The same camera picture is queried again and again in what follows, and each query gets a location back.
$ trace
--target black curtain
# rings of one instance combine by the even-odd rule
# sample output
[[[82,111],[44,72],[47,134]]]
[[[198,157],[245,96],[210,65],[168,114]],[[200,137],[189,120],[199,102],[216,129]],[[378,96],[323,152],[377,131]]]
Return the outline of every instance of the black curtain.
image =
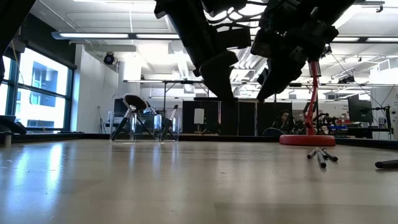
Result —
[[[237,136],[238,135],[238,106],[235,102],[234,106],[221,102],[221,135]]]
[[[239,136],[254,136],[255,103],[239,102]]]
[[[205,110],[206,123],[218,122],[218,102],[217,101],[184,101],[182,103],[182,130],[184,133],[194,133],[198,126],[194,124],[195,109]]]
[[[265,129],[272,124],[282,110],[287,110],[292,115],[291,103],[258,103],[257,104],[257,135],[262,136]]]

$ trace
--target red stand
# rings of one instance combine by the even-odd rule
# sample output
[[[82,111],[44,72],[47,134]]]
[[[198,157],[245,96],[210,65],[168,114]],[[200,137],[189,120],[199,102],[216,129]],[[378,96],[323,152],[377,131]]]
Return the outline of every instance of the red stand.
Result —
[[[333,136],[315,135],[315,130],[312,123],[312,109],[318,96],[318,75],[320,74],[319,61],[310,62],[309,66],[310,74],[313,78],[313,90],[310,106],[308,107],[307,114],[304,115],[305,126],[307,127],[307,135],[282,135],[279,138],[279,143],[291,146],[335,146],[336,141]]]

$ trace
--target red base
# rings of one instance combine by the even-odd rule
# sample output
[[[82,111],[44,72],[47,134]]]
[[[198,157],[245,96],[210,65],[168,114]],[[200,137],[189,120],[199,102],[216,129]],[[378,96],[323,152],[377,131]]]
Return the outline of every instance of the red base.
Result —
[[[282,135],[279,144],[291,146],[335,146],[336,140],[333,136],[304,136],[304,135]]]

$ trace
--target computer screen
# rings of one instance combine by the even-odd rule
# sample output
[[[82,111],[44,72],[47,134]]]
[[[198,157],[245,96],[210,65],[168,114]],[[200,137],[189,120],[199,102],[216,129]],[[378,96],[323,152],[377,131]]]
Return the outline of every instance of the computer screen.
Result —
[[[353,122],[373,122],[372,103],[366,100],[359,100],[359,96],[348,98],[349,120]]]

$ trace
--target marker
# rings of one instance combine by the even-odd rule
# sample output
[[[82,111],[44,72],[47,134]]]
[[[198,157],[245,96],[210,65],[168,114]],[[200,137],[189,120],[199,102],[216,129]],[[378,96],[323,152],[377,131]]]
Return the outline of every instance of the marker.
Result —
[[[374,165],[380,169],[395,169],[398,168],[398,160],[377,162]]]
[[[317,149],[312,149],[312,151],[307,155],[307,159],[311,159],[315,156],[315,154],[317,153]]]
[[[333,162],[337,162],[338,158],[333,155],[332,153],[330,153],[329,151],[327,151],[326,149],[322,149],[322,151],[328,155],[329,159],[331,159]]]
[[[318,151],[317,152],[317,156],[318,156],[318,162],[321,168],[325,168],[326,167],[326,162],[323,158],[322,152]]]
[[[328,155],[326,155],[325,152],[323,152],[322,150],[319,150],[319,151],[322,153],[322,156],[323,156],[324,159],[328,159]]]

